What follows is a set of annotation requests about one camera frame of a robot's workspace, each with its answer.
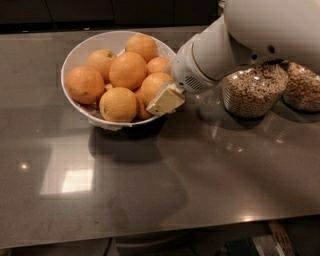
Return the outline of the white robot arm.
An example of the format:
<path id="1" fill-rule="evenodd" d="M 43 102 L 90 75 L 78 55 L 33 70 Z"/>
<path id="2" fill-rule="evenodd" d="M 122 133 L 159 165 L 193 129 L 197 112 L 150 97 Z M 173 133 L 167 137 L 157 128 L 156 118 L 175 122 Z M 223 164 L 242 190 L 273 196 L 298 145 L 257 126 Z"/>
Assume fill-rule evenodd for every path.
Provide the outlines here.
<path id="1" fill-rule="evenodd" d="M 272 59 L 320 72 L 320 0 L 225 0 L 222 15 L 193 36 L 166 66 L 164 83 L 147 106 L 161 116 L 227 75 Z"/>

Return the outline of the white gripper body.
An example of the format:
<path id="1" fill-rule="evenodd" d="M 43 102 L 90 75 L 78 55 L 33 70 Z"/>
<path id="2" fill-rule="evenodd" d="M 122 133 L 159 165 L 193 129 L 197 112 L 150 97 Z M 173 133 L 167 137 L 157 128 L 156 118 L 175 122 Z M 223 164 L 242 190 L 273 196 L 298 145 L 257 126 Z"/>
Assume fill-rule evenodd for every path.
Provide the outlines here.
<path id="1" fill-rule="evenodd" d="M 193 43 L 191 39 L 179 49 L 171 61 L 171 75 L 186 92 L 201 94 L 217 86 L 218 81 L 208 78 L 197 66 Z"/>

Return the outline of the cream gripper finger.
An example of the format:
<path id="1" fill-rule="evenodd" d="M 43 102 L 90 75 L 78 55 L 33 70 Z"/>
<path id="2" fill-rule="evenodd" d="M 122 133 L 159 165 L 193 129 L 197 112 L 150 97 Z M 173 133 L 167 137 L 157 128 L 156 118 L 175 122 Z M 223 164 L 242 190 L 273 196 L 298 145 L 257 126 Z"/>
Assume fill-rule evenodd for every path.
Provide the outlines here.
<path id="1" fill-rule="evenodd" d="M 185 102 L 184 89 L 176 83 L 165 82 L 147 106 L 155 116 L 174 113 Z"/>

